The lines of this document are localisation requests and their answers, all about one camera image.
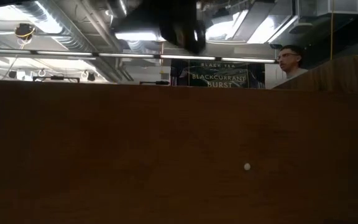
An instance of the eyeglasses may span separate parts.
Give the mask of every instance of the eyeglasses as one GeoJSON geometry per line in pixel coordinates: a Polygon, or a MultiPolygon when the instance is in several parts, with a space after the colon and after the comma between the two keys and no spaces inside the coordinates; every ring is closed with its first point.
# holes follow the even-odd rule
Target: eyeglasses
{"type": "Polygon", "coordinates": [[[282,54],[281,56],[278,56],[277,60],[280,60],[281,58],[286,58],[286,57],[288,57],[290,55],[299,56],[298,54],[286,53],[286,54],[282,54]]]}

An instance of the black poster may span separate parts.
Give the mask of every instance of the black poster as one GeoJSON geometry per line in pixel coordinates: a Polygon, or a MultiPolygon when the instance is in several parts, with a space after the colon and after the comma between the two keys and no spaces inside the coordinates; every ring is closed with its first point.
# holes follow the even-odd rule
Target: black poster
{"type": "Polygon", "coordinates": [[[263,63],[227,63],[172,60],[177,85],[211,88],[264,88],[263,63]]]}

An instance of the white dot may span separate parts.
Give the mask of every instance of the white dot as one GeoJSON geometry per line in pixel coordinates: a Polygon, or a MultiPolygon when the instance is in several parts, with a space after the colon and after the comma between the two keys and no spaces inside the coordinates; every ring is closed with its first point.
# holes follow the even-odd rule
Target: white dot
{"type": "Polygon", "coordinates": [[[250,170],[250,169],[251,169],[251,165],[250,165],[249,163],[246,163],[246,164],[244,165],[244,169],[245,169],[246,171],[250,170]]]}

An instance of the wooden surface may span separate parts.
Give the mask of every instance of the wooden surface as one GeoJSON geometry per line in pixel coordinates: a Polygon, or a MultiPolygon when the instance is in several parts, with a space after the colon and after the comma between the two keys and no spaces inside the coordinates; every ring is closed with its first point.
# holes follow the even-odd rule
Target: wooden surface
{"type": "Polygon", "coordinates": [[[358,93],[358,55],[326,62],[275,89],[358,93]]]}
{"type": "Polygon", "coordinates": [[[358,224],[358,95],[0,81],[0,223],[358,224]]]}

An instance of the ceiling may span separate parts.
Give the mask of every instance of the ceiling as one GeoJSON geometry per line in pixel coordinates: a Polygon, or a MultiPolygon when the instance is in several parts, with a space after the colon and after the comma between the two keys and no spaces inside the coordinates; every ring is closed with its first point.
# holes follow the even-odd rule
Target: ceiling
{"type": "MultiPolygon", "coordinates": [[[[21,48],[22,42],[18,41],[13,32],[20,23],[29,23],[35,24],[38,29],[31,42],[24,46],[26,50],[189,55],[183,49],[160,39],[141,40],[142,38],[146,39],[145,34],[138,35],[140,40],[137,41],[128,40],[128,37],[126,40],[118,40],[119,34],[114,35],[113,30],[117,21],[122,18],[116,18],[113,13],[117,9],[112,10],[104,1],[43,0],[39,2],[43,9],[51,12],[50,16],[58,21],[63,27],[63,31],[57,34],[45,33],[41,29],[42,24],[36,24],[37,21],[34,21],[28,14],[22,13],[22,9],[14,9],[11,6],[0,7],[0,48],[21,48]],[[67,36],[73,36],[76,43],[81,43],[79,47],[82,48],[77,50],[62,44],[62,39],[67,36]]],[[[301,5],[298,6],[297,4],[293,5],[292,0],[210,1],[198,9],[198,16],[207,24],[207,34],[209,33],[211,36],[202,55],[272,59],[276,57],[277,50],[271,48],[269,40],[281,30],[283,32],[270,44],[308,46],[312,40],[322,39],[329,35],[328,11],[319,11],[320,14],[317,15],[317,10],[313,10],[314,7],[317,7],[312,4],[314,2],[317,0],[302,0],[301,5]],[[228,13],[228,16],[217,17],[222,9],[226,10],[225,13],[228,13]],[[298,19],[290,21],[295,16],[298,16],[298,19]],[[289,33],[289,30],[302,22],[310,23],[312,28],[299,34],[289,33]]],[[[122,0],[122,3],[126,7],[126,13],[131,13],[141,1],[122,0]]],[[[338,13],[335,28],[338,29],[346,25],[355,17],[357,17],[357,10],[355,13],[338,13]]],[[[11,61],[11,58],[0,58],[0,68],[9,68],[11,61]]],[[[71,61],[73,63],[58,62],[57,59],[51,61],[50,59],[20,58],[12,69],[33,71],[47,69],[55,73],[65,73],[67,76],[83,76],[81,81],[84,82],[87,80],[84,78],[83,72],[94,69],[98,74],[95,82],[125,84],[159,81],[162,78],[162,73],[170,73],[169,59],[98,58],[97,60],[71,61]]]]}

